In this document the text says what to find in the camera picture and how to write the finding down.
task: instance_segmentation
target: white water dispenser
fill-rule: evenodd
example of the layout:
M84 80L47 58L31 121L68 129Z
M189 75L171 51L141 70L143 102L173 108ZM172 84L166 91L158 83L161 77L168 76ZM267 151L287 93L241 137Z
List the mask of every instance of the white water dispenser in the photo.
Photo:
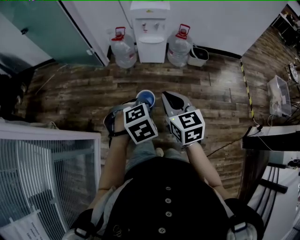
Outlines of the white water dispenser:
M130 12L140 62L165 62L169 1L132 1Z

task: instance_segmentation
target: wooden floor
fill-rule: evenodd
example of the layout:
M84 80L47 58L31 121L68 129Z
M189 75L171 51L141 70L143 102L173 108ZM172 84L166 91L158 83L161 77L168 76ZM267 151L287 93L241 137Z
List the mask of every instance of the wooden floor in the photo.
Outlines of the wooden floor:
M266 83L293 58L294 54L271 28L243 56L257 122L266 125L269 116ZM253 125L237 59L211 54L204 67L183 68L174 67L167 61L164 64L137 62L131 69L120 69L116 64L104 69L62 66L50 65L36 71L23 103L18 106L18 114L28 121L54 121L60 129L100 132L102 163L108 151L107 131L103 126L107 111L134 98L143 89L156 95L153 119L159 137L154 139L154 144L163 149L178 148L164 124L160 96L164 90L188 96L201 110L206 123L202 142L206 154L242 137ZM245 158L240 144L237 141L209 157L225 188L234 195L240 188Z

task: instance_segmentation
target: trash bin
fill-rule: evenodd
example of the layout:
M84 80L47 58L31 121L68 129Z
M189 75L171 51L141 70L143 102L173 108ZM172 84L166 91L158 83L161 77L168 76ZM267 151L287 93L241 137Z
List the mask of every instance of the trash bin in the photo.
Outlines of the trash bin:
M209 55L205 49L193 46L189 52L187 63L192 66L201 67L206 63L208 58Z

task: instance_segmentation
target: hand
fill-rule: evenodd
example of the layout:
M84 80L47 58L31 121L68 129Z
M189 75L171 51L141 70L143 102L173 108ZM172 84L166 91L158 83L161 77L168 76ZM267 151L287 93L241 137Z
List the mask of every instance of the hand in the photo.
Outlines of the hand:
M124 113L123 111L118 111L114 119L114 132L120 132L125 130L124 127Z

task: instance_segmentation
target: large plastic water jug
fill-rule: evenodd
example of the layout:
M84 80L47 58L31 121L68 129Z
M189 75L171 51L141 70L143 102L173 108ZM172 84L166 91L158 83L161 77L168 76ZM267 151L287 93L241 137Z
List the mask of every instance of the large plastic water jug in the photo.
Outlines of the large plastic water jug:
M111 47L118 66L130 68L135 64L135 44L131 36L125 34L125 27L116 28L116 36L111 40Z
M188 54L193 46L192 39L188 36L190 27L180 24L179 30L174 32L168 39L168 60L177 67L187 64Z

